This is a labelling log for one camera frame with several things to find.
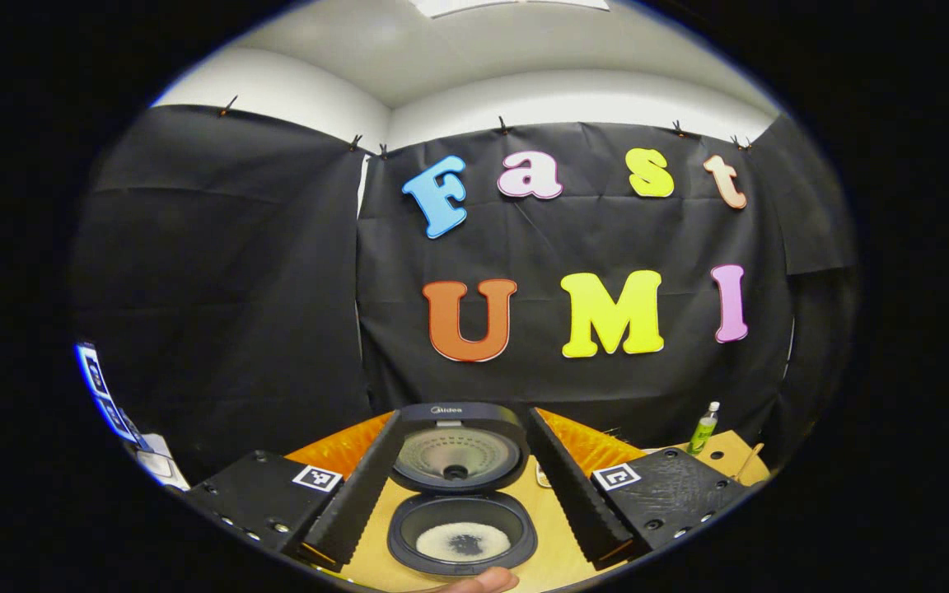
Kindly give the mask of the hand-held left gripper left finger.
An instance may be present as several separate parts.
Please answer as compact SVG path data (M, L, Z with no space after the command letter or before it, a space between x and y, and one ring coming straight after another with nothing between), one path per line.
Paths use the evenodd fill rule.
M353 559L403 441L385 413L294 451L252 451L187 491L209 521L271 554L340 569Z

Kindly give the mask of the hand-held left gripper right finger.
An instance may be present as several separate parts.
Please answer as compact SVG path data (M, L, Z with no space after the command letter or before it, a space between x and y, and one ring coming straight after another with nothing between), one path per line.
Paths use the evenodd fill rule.
M635 455L613 437L538 408L528 410L525 427L532 455L596 569L673 547L750 492L682 448Z

